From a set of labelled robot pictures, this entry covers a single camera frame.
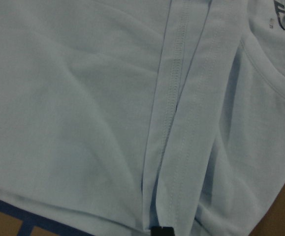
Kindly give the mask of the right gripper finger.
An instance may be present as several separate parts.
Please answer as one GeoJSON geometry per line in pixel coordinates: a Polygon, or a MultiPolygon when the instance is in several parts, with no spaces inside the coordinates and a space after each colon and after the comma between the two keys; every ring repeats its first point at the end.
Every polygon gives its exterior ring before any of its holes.
{"type": "Polygon", "coordinates": [[[175,236],[173,227],[152,226],[150,236],[175,236]]]}

